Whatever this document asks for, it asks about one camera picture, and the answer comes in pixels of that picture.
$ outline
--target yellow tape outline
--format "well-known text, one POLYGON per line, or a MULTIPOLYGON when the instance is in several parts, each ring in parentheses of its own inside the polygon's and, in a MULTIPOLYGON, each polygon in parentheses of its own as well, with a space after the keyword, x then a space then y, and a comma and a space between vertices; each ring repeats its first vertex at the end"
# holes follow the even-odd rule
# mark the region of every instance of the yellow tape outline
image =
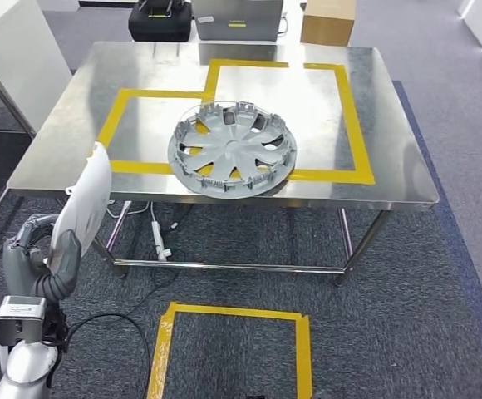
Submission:
POLYGON ((242 316, 247 318, 271 318, 295 322, 295 345, 296 346, 296 391, 298 399, 310 399, 313 395, 311 381, 311 350, 310 341, 310 319, 301 313, 281 312, 276 310, 227 308, 218 306, 187 305, 171 302, 160 317, 153 357, 153 368, 149 379, 147 399, 162 399, 165 376, 167 372, 169 350, 171 347, 175 313, 220 314, 224 316, 242 316))
MULTIPOLYGON (((215 96, 217 83, 219 79, 221 67, 267 67, 288 68, 287 62, 274 61, 249 61, 249 60, 227 60, 212 59, 209 61, 208 75, 203 91, 169 91, 169 90, 141 90, 122 88, 113 101, 108 116, 99 132, 97 141, 108 148, 115 133, 119 119, 122 116, 128 100, 131 97, 148 98, 195 98, 200 99, 201 104, 211 102, 215 96)), ((374 175, 370 168, 369 155, 363 140, 363 133, 356 111, 353 97, 348 83, 347 72, 344 65, 324 63, 304 63, 304 69, 333 71, 335 74, 337 87, 339 92, 343 119, 346 127, 348 143, 354 168, 353 170, 311 170, 294 169, 288 180, 303 181, 328 181, 332 183, 375 185, 374 175)), ((167 163, 160 162, 138 162, 132 160, 111 160, 110 165, 113 173, 130 174, 157 174, 171 175, 172 171, 167 163)))

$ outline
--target power strip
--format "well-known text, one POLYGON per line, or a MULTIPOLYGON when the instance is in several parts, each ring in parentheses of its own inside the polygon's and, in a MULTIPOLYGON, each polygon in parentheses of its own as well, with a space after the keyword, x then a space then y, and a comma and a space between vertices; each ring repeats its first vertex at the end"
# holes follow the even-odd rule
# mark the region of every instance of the power strip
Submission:
POLYGON ((161 237, 161 233, 159 232, 159 224, 154 220, 151 223, 153 226, 153 238, 154 239, 154 245, 156 249, 156 255, 158 256, 158 260, 162 262, 165 262, 168 257, 171 256, 171 249, 166 248, 163 245, 163 239, 161 237))

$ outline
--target floor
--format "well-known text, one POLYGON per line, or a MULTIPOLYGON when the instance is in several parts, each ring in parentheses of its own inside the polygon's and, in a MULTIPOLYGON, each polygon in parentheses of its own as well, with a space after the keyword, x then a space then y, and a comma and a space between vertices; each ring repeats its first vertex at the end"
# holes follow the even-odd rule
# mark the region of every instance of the floor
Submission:
POLYGON ((350 44, 406 88, 482 284, 482 48, 461 0, 357 0, 350 44))
MULTIPOLYGON (((403 86, 395 86, 412 122, 403 86)), ((412 126, 436 179, 420 131, 412 126)), ((27 145, 24 135, 0 134, 0 186, 27 145)), ((435 182, 442 198, 438 206, 394 213, 342 288, 333 287, 327 275, 227 270, 132 268, 119 279, 89 250, 76 289, 61 306, 70 325, 99 312, 129 313, 150 347, 159 318, 172 301, 301 313, 309 317, 313 393, 332 399, 482 398, 482 291, 464 244, 454 239, 457 225, 446 223, 452 213, 435 182), (481 298, 474 298, 478 292, 481 298)), ((166 229, 181 221, 187 207, 155 204, 154 210, 166 229)), ((58 207, 51 199, 11 195, 0 212, 0 238, 15 234, 40 211, 58 207)), ((353 242, 375 215, 350 211, 353 242)), ((114 223, 107 215, 101 238, 107 240, 114 223)), ((173 260, 337 264, 344 260, 338 223, 333 209, 195 205, 165 239, 173 260)), ((150 252, 148 212, 127 219, 114 248, 125 258, 144 259, 150 252)), ((0 301, 5 293, 0 257, 0 301)), ((288 321, 177 314, 161 397, 296 398, 302 374, 295 366, 296 334, 288 321)), ((132 325, 87 324, 73 336, 51 397, 136 399, 147 375, 145 356, 132 325)))

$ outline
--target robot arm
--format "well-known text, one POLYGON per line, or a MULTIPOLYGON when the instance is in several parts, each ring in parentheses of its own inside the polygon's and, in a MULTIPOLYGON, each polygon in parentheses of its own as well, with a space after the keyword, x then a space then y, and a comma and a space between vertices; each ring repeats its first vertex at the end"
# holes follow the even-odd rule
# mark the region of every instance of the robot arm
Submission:
POLYGON ((2 250, 11 295, 0 307, 0 399, 48 399, 55 371, 67 352, 69 329, 59 301, 75 289, 81 244, 74 232, 66 230, 58 238, 58 256, 50 254, 48 264, 36 246, 51 236, 57 218, 33 215, 2 250), (53 274, 49 266, 57 261, 53 274))
POLYGON ((58 303, 70 296, 76 286, 82 247, 72 230, 59 240, 60 264, 52 274, 36 247, 39 240, 51 236, 58 214, 35 214, 25 222, 19 233, 7 240, 2 250, 5 279, 11 295, 41 297, 58 303))

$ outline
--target table top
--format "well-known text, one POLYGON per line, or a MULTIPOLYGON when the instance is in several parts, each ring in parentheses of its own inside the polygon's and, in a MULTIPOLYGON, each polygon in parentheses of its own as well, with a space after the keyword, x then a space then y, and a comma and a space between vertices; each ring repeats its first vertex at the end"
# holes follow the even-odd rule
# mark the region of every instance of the table top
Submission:
POLYGON ((298 148, 287 180, 236 204, 428 209, 439 200, 376 49, 316 45, 95 43, 8 186, 61 195, 98 140, 111 160, 113 199, 228 202, 191 192, 166 164, 176 123, 212 100, 276 113, 298 148))

